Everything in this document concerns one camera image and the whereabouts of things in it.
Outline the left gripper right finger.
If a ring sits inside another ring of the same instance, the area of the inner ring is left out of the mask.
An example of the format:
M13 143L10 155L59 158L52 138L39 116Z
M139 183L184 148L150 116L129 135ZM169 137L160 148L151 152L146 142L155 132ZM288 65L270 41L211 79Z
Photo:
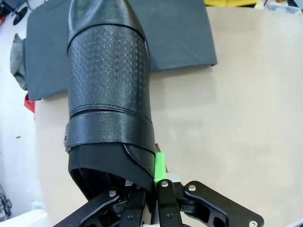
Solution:
M157 153L155 175L161 227L183 227L181 213L207 227L262 227L264 219L199 181L186 185L168 178L164 153Z

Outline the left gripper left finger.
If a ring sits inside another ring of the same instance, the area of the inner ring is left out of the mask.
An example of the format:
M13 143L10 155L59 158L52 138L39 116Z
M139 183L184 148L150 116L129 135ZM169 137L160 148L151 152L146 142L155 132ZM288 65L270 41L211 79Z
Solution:
M57 223L56 227L139 227L145 208L146 190L109 187Z

